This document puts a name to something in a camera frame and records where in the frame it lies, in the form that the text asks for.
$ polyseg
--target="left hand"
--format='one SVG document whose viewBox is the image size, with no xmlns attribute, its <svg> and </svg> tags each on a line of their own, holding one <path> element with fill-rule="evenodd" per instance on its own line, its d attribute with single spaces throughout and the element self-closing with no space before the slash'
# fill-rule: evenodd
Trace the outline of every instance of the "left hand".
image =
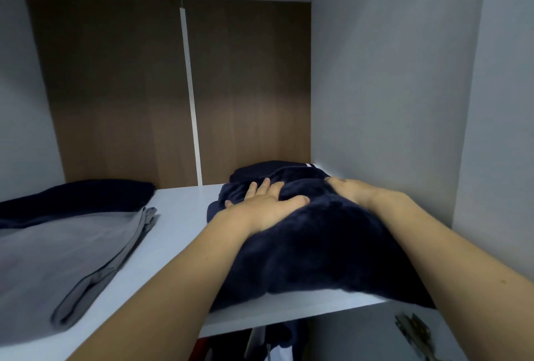
<svg viewBox="0 0 534 361">
<path fill-rule="evenodd" d="M 294 196 L 287 201 L 278 201 L 283 186 L 282 181 L 271 185 L 268 178 L 263 180 L 259 188 L 257 183 L 252 182 L 244 201 L 236 205 L 226 201 L 224 203 L 226 209 L 221 214 L 241 217 L 250 226 L 251 235 L 269 229 L 291 212 L 310 203 L 310 199 L 303 195 Z"/>
</svg>

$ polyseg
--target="folded gray garment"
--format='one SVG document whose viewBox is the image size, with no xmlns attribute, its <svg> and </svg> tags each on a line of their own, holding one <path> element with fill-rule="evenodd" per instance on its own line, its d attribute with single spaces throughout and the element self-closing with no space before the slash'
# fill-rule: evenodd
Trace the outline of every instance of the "folded gray garment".
<svg viewBox="0 0 534 361">
<path fill-rule="evenodd" d="M 67 330 L 155 221 L 155 208 L 75 216 L 0 235 L 0 344 Z"/>
</svg>

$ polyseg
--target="wrist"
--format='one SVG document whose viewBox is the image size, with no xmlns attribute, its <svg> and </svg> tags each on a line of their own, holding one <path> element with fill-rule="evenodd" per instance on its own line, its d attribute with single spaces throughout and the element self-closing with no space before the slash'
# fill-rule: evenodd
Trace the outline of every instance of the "wrist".
<svg viewBox="0 0 534 361">
<path fill-rule="evenodd" d="M 254 234 L 254 217 L 247 208 L 237 205 L 218 212 L 211 222 L 223 224 L 224 228 L 243 236 L 244 240 Z"/>
<path fill-rule="evenodd" d="M 388 207 L 410 201 L 412 201 L 411 198 L 404 194 L 404 192 L 379 188 L 370 197 L 367 209 L 380 216 Z"/>
</svg>

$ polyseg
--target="white wall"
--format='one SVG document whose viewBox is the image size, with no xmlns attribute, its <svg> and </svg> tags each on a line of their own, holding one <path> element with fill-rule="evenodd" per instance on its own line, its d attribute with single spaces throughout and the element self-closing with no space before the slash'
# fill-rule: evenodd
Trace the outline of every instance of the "white wall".
<svg viewBox="0 0 534 361">
<path fill-rule="evenodd" d="M 453 228 L 534 281 L 534 0 L 484 0 Z"/>
<path fill-rule="evenodd" d="M 312 160 L 451 224 L 482 0 L 314 0 Z"/>
<path fill-rule="evenodd" d="M 0 0 L 0 201 L 65 182 L 24 0 Z"/>
</svg>

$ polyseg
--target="forearm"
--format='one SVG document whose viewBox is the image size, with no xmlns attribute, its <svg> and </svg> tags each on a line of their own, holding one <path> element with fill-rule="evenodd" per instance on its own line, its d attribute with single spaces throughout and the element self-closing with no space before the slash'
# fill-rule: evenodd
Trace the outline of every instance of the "forearm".
<svg viewBox="0 0 534 361">
<path fill-rule="evenodd" d="M 370 209 L 403 247 L 470 359 L 534 359 L 533 283 L 404 194 L 381 193 Z"/>
<path fill-rule="evenodd" d="M 187 360 L 243 242 L 245 220 L 219 213 L 77 351 L 70 361 Z"/>
</svg>

